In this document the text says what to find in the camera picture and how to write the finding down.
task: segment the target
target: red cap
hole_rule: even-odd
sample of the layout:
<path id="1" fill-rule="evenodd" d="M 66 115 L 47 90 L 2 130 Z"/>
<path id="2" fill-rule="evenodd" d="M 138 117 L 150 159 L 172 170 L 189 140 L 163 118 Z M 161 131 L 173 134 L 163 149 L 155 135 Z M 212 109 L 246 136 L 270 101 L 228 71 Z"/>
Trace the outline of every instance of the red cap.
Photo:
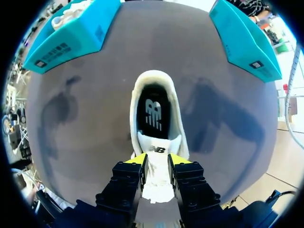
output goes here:
<path id="1" fill-rule="evenodd" d="M 283 85 L 283 89 L 284 89 L 285 93 L 287 93 L 288 85 L 287 85 L 287 84 L 284 84 L 284 85 Z"/>

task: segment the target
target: gray round table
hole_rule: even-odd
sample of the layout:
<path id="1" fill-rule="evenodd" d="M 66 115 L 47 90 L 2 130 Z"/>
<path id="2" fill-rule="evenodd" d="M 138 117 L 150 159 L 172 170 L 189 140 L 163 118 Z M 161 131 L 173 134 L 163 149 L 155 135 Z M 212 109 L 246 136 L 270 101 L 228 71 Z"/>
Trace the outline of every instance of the gray round table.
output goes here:
<path id="1" fill-rule="evenodd" d="M 95 204 L 118 161 L 130 159 L 129 108 L 137 77 L 168 73 L 176 87 L 190 160 L 222 202 L 267 170 L 276 141 L 274 83 L 227 62 L 207 12 L 176 3 L 121 5 L 100 52 L 33 74 L 28 135 L 44 183 L 75 204 Z M 138 220 L 175 219 L 175 200 L 142 199 Z"/>

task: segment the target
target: shoe insole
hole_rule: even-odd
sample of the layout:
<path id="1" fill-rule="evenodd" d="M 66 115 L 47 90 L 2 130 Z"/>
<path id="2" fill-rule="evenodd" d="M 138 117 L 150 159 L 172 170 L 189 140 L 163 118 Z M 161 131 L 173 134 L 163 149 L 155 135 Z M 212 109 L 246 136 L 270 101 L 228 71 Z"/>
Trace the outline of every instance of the shoe insole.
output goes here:
<path id="1" fill-rule="evenodd" d="M 164 88 L 160 85 L 146 86 L 138 101 L 137 129 L 150 137 L 168 139 L 170 105 Z"/>

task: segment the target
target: barcode label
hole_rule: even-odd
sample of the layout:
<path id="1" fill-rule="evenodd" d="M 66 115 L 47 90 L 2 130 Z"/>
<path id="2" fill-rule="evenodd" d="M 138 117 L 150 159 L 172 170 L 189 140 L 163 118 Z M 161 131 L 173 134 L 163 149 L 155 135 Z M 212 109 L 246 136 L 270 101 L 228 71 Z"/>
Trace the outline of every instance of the barcode label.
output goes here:
<path id="1" fill-rule="evenodd" d="M 264 64 L 261 63 L 261 61 L 256 61 L 256 62 L 253 62 L 253 63 L 249 64 L 249 66 L 251 66 L 254 69 L 258 69 L 260 67 L 263 67 Z"/>
<path id="2" fill-rule="evenodd" d="M 70 48 L 66 43 L 62 43 L 49 50 L 48 53 L 46 53 L 41 59 L 35 62 L 35 65 L 43 68 L 47 65 L 47 63 L 52 62 L 63 54 L 70 52 L 71 50 L 72 48 Z"/>

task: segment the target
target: new balance logo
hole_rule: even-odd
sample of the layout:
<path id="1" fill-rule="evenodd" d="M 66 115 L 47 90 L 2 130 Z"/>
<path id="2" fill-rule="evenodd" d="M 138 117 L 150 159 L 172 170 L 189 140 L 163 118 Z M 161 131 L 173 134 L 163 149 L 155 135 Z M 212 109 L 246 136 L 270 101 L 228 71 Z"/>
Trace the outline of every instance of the new balance logo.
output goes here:
<path id="1" fill-rule="evenodd" d="M 158 121 L 162 118 L 162 108 L 160 103 L 153 102 L 150 99 L 146 100 L 146 113 L 149 116 L 146 116 L 146 123 L 150 126 L 155 127 L 156 129 L 159 129 L 162 131 L 162 125 Z"/>
<path id="2" fill-rule="evenodd" d="M 163 147 L 156 147 L 156 146 L 151 146 L 149 151 L 153 151 L 153 152 L 157 152 L 157 153 L 164 153 L 165 152 L 165 148 Z"/>

